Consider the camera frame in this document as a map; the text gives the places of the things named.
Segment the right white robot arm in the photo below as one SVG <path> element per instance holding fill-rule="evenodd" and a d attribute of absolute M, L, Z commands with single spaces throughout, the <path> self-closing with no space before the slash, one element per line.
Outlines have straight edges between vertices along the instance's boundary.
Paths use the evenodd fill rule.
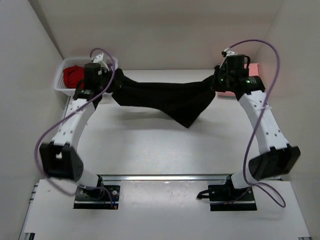
<path fill-rule="evenodd" d="M 201 191 L 197 199 L 218 197 L 223 204 L 231 204 L 252 187 L 265 190 L 264 179 L 287 175 L 301 151 L 298 146 L 291 146 L 280 130 L 261 78 L 249 75 L 250 58 L 229 50 L 223 51 L 222 56 L 223 62 L 214 68 L 213 90 L 234 93 L 250 121 L 250 138 L 257 140 L 259 155 L 248 160 L 250 150 L 246 149 L 242 171 L 229 175 L 219 190 Z"/>

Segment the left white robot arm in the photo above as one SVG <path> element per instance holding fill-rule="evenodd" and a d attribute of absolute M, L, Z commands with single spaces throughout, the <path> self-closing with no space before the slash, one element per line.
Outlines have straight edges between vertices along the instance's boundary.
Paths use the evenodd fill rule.
<path fill-rule="evenodd" d="M 105 187 L 99 175 L 85 169 L 77 147 L 88 120 L 113 81 L 115 70 L 112 63 L 87 63 L 84 66 L 84 78 L 76 85 L 70 113 L 59 124 L 51 141 L 39 146 L 43 173 L 48 181 L 58 179 L 73 182 L 93 199 L 101 198 Z"/>

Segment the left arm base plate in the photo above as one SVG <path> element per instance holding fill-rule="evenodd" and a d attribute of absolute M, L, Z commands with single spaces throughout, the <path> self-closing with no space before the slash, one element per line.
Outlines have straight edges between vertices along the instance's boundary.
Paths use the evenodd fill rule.
<path fill-rule="evenodd" d="M 73 208 L 80 210 L 118 210 L 121 196 L 120 181 L 103 181 L 104 189 L 76 189 Z"/>

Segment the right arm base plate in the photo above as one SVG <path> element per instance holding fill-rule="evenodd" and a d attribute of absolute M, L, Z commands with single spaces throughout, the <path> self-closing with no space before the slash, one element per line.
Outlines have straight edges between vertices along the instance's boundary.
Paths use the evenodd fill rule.
<path fill-rule="evenodd" d="M 212 184 L 208 185 L 208 189 L 199 192 L 196 198 L 209 199 L 211 212 L 246 212 L 258 209 L 250 187 L 233 189 L 226 184 Z"/>

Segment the black t shirt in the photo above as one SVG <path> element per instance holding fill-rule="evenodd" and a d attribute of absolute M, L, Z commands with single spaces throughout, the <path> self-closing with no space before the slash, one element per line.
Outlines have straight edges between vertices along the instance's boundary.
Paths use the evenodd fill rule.
<path fill-rule="evenodd" d="M 137 82 L 115 71 L 110 93 L 120 105 L 159 110 L 189 128 L 216 96 L 214 76 L 189 83 Z"/>

